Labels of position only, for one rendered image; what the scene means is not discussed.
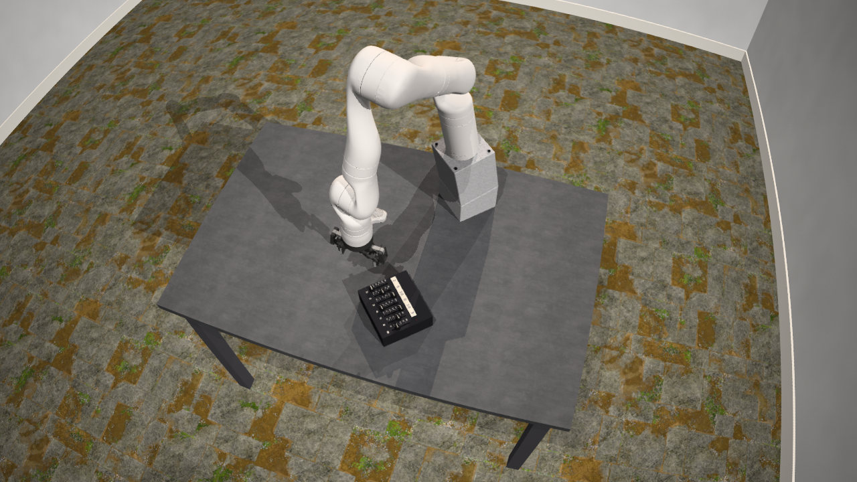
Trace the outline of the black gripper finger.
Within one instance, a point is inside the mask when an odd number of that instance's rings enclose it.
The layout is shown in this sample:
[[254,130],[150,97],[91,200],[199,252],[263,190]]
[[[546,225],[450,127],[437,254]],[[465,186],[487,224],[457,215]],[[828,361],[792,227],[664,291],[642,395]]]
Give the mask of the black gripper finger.
[[333,233],[331,233],[330,243],[332,245],[336,244],[339,248],[340,253],[343,255],[343,253],[345,253],[346,247],[345,245],[343,245],[342,240],[339,238],[341,238],[341,232],[339,231],[339,228],[334,228]]
[[[372,245],[372,249],[373,251],[370,251],[369,253],[366,251],[360,251],[360,254],[366,256],[366,258],[372,258],[373,266],[379,266],[380,263],[384,264],[388,258],[388,251],[386,250],[385,245],[380,245],[380,247]],[[374,257],[374,254],[376,254],[376,257]]]

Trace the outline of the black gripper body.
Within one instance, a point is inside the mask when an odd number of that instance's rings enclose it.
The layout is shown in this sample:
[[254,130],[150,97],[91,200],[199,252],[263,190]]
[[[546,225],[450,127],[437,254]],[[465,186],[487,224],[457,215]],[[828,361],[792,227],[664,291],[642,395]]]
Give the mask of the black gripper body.
[[[342,240],[342,237],[341,237],[341,240]],[[372,239],[370,239],[370,241],[369,241],[366,245],[362,245],[362,246],[360,246],[360,247],[353,247],[353,246],[351,246],[351,245],[348,245],[348,244],[346,244],[346,243],[345,243],[345,241],[343,241],[343,240],[342,240],[342,242],[343,242],[343,245],[345,245],[345,247],[346,247],[348,250],[356,251],[356,252],[358,252],[358,251],[364,251],[364,250],[365,250],[366,252],[373,251],[373,249],[372,249],[372,245],[375,245],[375,244],[373,243],[373,235],[372,235]],[[367,250],[366,250],[366,249],[367,249]]]

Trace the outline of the dark grey lighting desk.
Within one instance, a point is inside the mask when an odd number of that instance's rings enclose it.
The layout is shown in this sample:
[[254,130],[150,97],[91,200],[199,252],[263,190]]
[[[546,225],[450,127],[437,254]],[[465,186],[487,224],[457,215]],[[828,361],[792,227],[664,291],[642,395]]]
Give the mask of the dark grey lighting desk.
[[433,325],[431,311],[406,270],[358,294],[383,347]]

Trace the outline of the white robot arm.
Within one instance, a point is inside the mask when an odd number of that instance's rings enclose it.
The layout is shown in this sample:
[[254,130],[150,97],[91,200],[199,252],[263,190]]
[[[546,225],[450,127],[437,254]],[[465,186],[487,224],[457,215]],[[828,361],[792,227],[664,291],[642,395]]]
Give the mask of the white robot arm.
[[426,55],[408,61],[380,47],[367,46],[356,54],[349,67],[345,156],[342,175],[335,178],[329,189],[329,200],[340,217],[343,241],[353,247],[366,245],[372,239],[372,224],[385,222],[388,216],[377,208],[376,173],[382,142],[370,102],[397,109],[415,100],[434,97],[447,155],[456,161],[468,161],[479,151],[469,94],[475,84],[473,63],[466,58]]

